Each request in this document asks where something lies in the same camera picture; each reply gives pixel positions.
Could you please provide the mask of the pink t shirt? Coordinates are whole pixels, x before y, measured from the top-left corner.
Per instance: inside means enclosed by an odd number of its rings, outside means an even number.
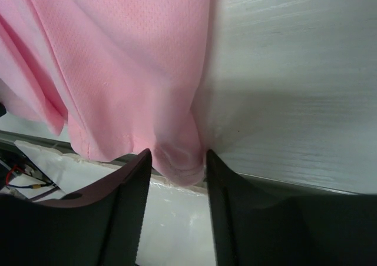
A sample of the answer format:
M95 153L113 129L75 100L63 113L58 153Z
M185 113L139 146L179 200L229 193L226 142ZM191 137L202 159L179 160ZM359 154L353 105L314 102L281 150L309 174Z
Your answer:
M1 0L1 103L66 128L83 157L149 149L163 176L196 184L209 15L210 0Z

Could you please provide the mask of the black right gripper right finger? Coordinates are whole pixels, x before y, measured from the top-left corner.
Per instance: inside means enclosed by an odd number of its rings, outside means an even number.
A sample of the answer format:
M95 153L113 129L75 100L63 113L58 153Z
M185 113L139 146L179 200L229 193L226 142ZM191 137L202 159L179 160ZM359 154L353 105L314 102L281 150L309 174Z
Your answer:
M375 265L376 196L251 182L212 150L207 186L218 265Z

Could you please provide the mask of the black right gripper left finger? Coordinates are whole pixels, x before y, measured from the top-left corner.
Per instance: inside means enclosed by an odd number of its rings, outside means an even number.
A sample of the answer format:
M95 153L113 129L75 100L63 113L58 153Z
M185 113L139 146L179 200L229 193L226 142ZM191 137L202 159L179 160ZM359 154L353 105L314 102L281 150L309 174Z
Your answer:
M1 196L2 265L135 265L151 152L61 199Z

